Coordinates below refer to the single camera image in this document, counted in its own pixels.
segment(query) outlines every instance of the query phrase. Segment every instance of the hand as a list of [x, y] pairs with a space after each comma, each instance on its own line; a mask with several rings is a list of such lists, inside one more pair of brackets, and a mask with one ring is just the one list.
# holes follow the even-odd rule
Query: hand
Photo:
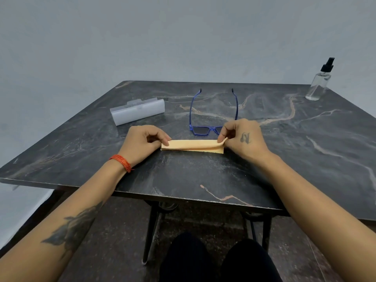
[[133, 167], [161, 147], [161, 142], [168, 146], [170, 140], [171, 137], [156, 126], [132, 126], [118, 154]]
[[256, 163], [264, 155], [271, 154], [256, 121], [238, 119], [225, 123], [217, 142], [222, 142], [226, 137], [228, 139], [224, 146], [252, 163]]

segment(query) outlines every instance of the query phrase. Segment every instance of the person's leg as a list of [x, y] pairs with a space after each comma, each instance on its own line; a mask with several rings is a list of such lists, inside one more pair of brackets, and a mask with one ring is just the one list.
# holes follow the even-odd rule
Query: person's leg
[[221, 266], [221, 281], [282, 282], [269, 254], [257, 242], [246, 239], [227, 253]]
[[214, 264], [205, 245], [189, 232], [172, 241], [159, 269], [159, 282], [215, 281]]

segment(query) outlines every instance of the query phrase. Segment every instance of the bracelet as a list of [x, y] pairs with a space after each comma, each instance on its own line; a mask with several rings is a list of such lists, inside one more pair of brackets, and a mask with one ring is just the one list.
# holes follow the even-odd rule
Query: bracelet
[[128, 162], [123, 156], [121, 156], [121, 155], [115, 154], [115, 155], [111, 156], [110, 159], [114, 159], [114, 160], [119, 161], [119, 162], [124, 166], [125, 170], [126, 170], [128, 173], [130, 173], [132, 170], [134, 170], [134, 169], [132, 169], [132, 168], [130, 167], [129, 162]]

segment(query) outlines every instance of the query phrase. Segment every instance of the hand tattoo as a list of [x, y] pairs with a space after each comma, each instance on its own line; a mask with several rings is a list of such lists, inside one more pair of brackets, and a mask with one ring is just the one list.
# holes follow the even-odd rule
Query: hand tattoo
[[86, 234], [88, 233], [95, 216], [102, 207], [103, 202], [96, 206], [87, 208], [75, 217], [66, 217], [67, 223], [56, 229], [49, 238], [41, 242], [50, 243], [59, 246], [64, 243], [65, 251], [62, 259], [68, 251], [76, 251]]
[[240, 138], [240, 142], [246, 142], [246, 144], [249, 143], [249, 133], [243, 133]]

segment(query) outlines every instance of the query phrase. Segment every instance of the folded microfiber cloth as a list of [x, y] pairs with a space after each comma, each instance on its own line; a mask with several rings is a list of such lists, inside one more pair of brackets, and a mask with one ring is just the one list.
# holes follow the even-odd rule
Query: folded microfiber cloth
[[186, 150], [186, 151], [204, 151], [223, 154], [223, 142], [218, 143], [216, 139], [181, 139], [172, 140], [169, 146], [162, 144], [161, 150]]

